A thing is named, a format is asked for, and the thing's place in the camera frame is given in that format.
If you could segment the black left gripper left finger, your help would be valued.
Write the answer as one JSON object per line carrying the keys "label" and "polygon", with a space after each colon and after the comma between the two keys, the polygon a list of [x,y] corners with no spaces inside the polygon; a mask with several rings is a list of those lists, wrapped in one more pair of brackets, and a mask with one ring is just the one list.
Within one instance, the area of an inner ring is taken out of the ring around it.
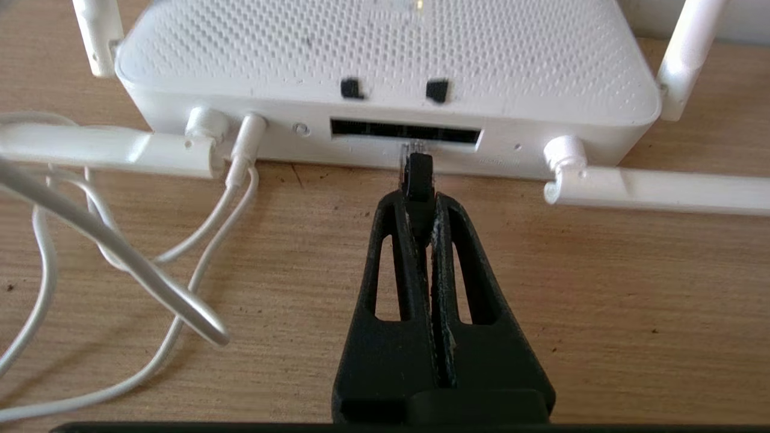
{"label": "black left gripper left finger", "polygon": [[[425,250],[412,232],[406,198],[385,195],[369,234],[362,283],[332,388],[335,422],[404,422],[407,401],[438,385]],[[399,321],[377,318],[383,239],[392,239]]]}

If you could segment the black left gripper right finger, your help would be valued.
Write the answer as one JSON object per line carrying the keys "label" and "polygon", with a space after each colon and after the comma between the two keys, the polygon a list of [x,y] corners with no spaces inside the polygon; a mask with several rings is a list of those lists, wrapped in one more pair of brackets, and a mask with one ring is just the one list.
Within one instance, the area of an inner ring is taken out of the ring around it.
{"label": "black left gripper right finger", "polygon": [[555,389],[493,274],[470,217],[438,194],[432,241],[431,318],[441,422],[546,422]]}

